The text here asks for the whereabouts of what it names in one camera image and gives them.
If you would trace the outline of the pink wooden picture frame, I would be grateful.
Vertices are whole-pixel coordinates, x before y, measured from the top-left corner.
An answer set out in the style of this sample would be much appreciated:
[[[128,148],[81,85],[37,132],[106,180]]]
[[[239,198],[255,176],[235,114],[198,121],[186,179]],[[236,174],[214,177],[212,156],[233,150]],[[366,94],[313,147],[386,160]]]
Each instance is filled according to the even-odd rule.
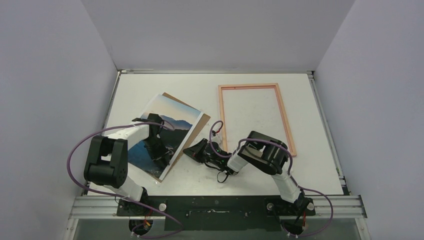
[[[293,157],[298,155],[278,83],[221,84],[217,87],[220,130],[225,151],[248,130],[281,137]]]

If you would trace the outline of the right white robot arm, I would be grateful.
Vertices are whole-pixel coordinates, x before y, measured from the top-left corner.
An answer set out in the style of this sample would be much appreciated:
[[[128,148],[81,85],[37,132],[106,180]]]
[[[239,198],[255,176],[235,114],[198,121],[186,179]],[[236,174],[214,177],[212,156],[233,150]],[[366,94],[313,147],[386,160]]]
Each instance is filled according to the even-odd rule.
[[[233,152],[220,147],[222,138],[213,130],[208,139],[183,150],[192,160],[208,168],[218,170],[227,177],[237,175],[250,164],[274,180],[284,211],[290,215],[300,210],[315,209],[313,200],[305,197],[304,191],[291,177],[292,161],[287,145],[275,138],[257,131],[251,131],[248,138],[241,140]]]

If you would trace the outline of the seascape photo print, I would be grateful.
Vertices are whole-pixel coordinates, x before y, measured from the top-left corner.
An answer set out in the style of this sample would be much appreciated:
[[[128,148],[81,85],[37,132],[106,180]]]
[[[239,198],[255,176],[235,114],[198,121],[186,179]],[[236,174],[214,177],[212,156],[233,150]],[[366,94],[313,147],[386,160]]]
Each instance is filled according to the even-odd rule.
[[[161,118],[163,125],[174,128],[169,130],[160,127],[152,131],[162,141],[163,149],[167,150],[167,154],[159,158],[158,154],[148,150],[153,146],[151,140],[140,141],[128,150],[128,163],[161,182],[179,157],[203,115],[202,111],[166,97],[164,94],[156,95],[147,104],[140,118],[156,121]]]

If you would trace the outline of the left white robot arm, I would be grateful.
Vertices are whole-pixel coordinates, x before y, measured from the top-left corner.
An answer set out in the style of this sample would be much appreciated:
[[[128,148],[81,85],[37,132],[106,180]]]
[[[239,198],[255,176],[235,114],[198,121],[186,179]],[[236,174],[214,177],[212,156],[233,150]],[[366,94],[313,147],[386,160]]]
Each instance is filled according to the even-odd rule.
[[[148,193],[128,176],[129,149],[142,142],[150,162],[164,170],[173,153],[161,140],[160,132],[173,131],[174,127],[155,113],[132,122],[115,133],[91,139],[83,175],[86,181],[104,186],[129,202],[131,211],[141,216],[149,210]]]

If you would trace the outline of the brown cardboard backing board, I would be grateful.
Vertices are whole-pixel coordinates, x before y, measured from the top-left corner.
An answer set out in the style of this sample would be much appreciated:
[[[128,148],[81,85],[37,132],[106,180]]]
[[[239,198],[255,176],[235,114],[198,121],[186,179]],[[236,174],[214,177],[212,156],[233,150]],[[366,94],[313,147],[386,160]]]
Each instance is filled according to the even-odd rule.
[[[155,108],[156,113],[174,120],[171,123],[174,127],[174,133],[178,130],[187,131],[169,165],[164,169],[161,176],[157,178],[157,181],[161,183],[180,157],[183,156],[183,150],[188,148],[199,135],[209,121],[210,116],[166,92],[158,95],[154,101],[158,103],[158,107]]]

